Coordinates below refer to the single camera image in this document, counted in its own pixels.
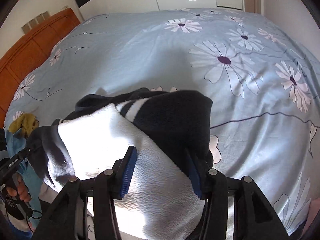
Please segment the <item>person's left hand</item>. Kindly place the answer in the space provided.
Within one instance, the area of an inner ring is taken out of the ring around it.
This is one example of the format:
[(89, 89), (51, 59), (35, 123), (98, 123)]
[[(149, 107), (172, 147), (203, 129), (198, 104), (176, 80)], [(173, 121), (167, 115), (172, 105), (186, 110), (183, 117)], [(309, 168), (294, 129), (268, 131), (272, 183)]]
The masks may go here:
[(28, 187), (25, 185), (22, 176), (19, 173), (14, 174), (15, 182), (17, 182), (17, 185), (15, 185), (15, 189), (10, 187), (10, 185), (6, 184), (7, 193), (11, 197), (17, 197), (19, 195), (19, 199), (21, 201), (24, 201), (25, 203), (28, 203), (31, 201), (31, 195), (29, 193)]

